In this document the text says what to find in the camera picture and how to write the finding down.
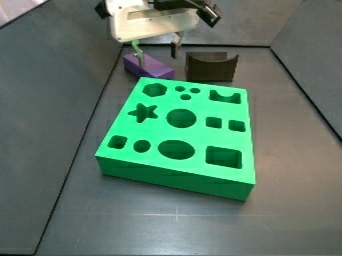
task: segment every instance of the green foam block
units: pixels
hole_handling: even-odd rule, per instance
[[[106,175],[245,201],[257,182],[247,91],[141,78],[95,156]]]

